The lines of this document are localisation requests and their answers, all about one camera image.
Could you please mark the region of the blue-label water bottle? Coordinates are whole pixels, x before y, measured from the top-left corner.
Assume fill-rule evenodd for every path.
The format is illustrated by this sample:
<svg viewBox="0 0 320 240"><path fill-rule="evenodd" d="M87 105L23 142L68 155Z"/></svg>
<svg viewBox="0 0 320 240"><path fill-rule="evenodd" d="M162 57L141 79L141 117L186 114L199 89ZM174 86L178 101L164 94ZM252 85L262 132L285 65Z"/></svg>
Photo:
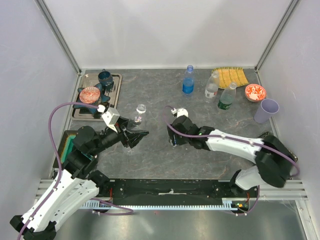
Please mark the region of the blue-label water bottle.
<svg viewBox="0 0 320 240"><path fill-rule="evenodd" d="M188 65L184 73L182 81L182 92L186 96L190 96L194 91L195 86L195 72L192 65Z"/></svg>

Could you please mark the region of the red-label clear bottle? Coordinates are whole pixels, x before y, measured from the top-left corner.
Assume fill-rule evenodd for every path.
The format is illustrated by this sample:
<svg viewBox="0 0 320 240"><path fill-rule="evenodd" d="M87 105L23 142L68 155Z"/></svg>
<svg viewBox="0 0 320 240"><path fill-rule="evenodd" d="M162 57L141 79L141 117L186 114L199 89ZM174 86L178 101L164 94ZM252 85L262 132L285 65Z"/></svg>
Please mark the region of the red-label clear bottle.
<svg viewBox="0 0 320 240"><path fill-rule="evenodd" d="M220 86L220 74L217 70L213 71L210 78L207 81L205 87L205 97L208 99L212 99L218 93L218 89Z"/></svg>

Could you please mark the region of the green-label Cestbon bottle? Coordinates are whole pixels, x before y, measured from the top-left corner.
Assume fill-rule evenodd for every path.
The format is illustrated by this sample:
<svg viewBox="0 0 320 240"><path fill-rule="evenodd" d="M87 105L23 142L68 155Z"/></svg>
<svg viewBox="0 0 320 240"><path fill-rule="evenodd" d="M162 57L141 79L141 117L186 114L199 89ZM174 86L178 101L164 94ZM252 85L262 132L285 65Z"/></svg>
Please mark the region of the green-label Cestbon bottle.
<svg viewBox="0 0 320 240"><path fill-rule="evenodd" d="M226 87L218 101L218 108L222 110L228 110L236 98L237 84L231 82L228 87Z"/></svg>

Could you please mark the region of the clear bottle blue-white cap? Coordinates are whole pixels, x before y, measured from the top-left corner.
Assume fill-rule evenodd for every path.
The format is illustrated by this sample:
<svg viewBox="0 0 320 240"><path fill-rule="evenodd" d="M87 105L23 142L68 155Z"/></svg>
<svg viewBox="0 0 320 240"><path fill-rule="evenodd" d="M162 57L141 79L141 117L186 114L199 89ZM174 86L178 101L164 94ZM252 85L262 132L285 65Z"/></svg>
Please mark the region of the clear bottle blue-white cap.
<svg viewBox="0 0 320 240"><path fill-rule="evenodd" d="M134 113L133 122L136 127L143 128L146 123L147 107L144 104L138 104Z"/></svg>

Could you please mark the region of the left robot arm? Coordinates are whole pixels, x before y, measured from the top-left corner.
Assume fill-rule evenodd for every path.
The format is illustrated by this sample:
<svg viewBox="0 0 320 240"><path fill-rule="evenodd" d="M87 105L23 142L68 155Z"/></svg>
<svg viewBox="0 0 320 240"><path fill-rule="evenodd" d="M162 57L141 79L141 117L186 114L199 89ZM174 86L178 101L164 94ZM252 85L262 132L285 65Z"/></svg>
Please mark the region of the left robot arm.
<svg viewBox="0 0 320 240"><path fill-rule="evenodd" d="M30 210L10 220L19 233L18 239L54 239L62 224L83 204L109 193L109 178L95 170L99 153L118 142L134 148L149 134L147 130L128 128L128 123L128 119L119 117L101 133L91 126L76 131L73 150L58 162L58 174L52 184Z"/></svg>

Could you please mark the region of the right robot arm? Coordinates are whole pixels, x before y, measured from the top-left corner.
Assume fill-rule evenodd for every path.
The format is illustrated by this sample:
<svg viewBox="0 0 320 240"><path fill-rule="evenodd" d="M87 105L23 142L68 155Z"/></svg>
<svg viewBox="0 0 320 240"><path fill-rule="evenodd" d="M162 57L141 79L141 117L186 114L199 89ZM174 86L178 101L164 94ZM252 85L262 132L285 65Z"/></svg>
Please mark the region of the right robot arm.
<svg viewBox="0 0 320 240"><path fill-rule="evenodd" d="M248 169L238 170L229 184L235 197L261 184L283 188L297 167L294 155L275 136L247 138L220 131L214 127L197 127L185 115L167 125L173 146L189 144L198 150L228 153L253 163Z"/></svg>

